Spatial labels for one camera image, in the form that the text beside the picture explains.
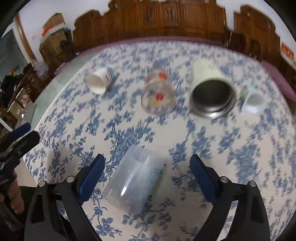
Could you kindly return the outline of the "person's left hand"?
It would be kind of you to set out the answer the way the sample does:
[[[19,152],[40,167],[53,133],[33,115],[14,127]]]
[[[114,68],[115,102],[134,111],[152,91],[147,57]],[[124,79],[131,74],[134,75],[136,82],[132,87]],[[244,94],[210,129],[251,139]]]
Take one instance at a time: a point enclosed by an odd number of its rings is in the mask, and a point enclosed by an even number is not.
[[[13,172],[13,175],[15,177],[15,180],[12,183],[10,183],[10,186],[8,188],[6,195],[9,197],[10,206],[12,210],[16,214],[21,214],[25,210],[24,201],[21,196],[21,190],[19,188],[18,181],[16,179],[17,174],[15,171]]]

